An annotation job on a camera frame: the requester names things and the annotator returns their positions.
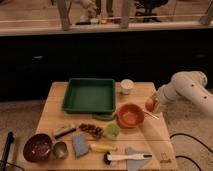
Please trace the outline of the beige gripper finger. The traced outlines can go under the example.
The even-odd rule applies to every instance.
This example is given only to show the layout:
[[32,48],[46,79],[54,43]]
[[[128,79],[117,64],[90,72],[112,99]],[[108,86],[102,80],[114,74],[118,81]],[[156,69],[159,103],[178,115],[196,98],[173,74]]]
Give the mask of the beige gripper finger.
[[152,99],[153,101],[157,101],[157,92],[153,93],[151,96],[150,96],[150,99]]
[[155,114],[158,114],[158,113],[161,113],[165,110],[166,106],[164,104],[161,104],[161,103],[157,103],[155,105],[155,109],[154,109],[154,113]]

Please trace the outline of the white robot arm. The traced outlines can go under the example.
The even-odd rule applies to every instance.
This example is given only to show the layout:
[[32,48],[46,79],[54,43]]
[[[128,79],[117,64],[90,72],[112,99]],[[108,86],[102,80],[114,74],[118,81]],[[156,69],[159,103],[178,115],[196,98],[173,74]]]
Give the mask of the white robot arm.
[[177,72],[147,99],[145,107],[149,112],[160,113],[167,104],[186,98],[213,119],[213,94],[205,88],[207,82],[201,71]]

